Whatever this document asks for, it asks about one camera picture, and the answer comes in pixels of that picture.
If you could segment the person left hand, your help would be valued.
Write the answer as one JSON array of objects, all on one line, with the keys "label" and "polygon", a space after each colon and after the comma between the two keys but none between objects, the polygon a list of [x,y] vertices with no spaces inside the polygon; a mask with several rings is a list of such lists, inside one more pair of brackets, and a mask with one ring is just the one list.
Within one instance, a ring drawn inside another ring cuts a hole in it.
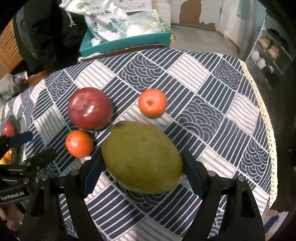
[{"label": "person left hand", "polygon": [[1,219],[6,221],[6,226],[13,231],[21,227],[21,214],[15,204],[7,204],[0,208]]}]

